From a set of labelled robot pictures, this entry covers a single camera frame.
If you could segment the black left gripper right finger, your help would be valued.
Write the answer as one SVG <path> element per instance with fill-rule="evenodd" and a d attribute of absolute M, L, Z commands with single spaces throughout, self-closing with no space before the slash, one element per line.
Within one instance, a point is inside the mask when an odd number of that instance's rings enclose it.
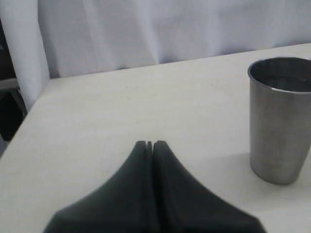
<path fill-rule="evenodd" d="M 256 217 L 224 201 L 199 183 L 165 141 L 154 144 L 153 175 L 161 232 L 265 232 Z"/>

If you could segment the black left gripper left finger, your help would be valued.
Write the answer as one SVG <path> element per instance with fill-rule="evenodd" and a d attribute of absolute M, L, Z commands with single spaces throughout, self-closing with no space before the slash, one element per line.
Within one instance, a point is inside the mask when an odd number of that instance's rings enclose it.
<path fill-rule="evenodd" d="M 153 189 L 150 142 L 138 141 L 101 187 L 56 212 L 46 233 L 151 233 Z"/>

